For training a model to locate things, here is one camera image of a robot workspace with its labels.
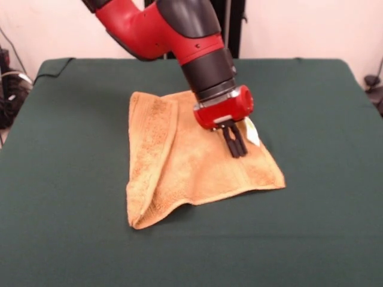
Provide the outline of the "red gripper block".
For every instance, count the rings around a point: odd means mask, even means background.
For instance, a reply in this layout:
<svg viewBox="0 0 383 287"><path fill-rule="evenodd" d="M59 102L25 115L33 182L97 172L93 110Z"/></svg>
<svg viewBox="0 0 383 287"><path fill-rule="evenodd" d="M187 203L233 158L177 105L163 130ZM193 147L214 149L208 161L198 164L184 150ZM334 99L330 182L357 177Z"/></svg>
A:
<svg viewBox="0 0 383 287"><path fill-rule="evenodd" d="M243 120L253 111L253 95L245 85L214 99L197 103L193 108L194 116L201 127L207 130L222 128L224 139L233 158L245 157L248 154L235 122ZM229 120L234 121L231 126L222 125Z"/></svg>

